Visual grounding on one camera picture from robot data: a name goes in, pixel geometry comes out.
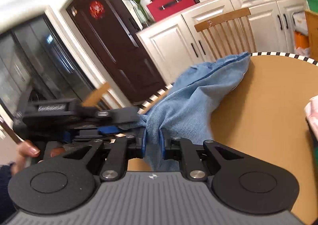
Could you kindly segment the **person's left hand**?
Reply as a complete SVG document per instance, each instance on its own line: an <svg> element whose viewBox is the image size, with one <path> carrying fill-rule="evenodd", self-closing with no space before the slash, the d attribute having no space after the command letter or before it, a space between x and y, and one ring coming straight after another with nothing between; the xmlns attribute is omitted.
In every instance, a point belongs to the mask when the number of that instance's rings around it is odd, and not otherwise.
<svg viewBox="0 0 318 225"><path fill-rule="evenodd" d="M28 158L36 158L40 155L40 149L31 141L26 140L18 144L16 149L16 160L11 166L11 175L14 176L25 168Z"/></svg>

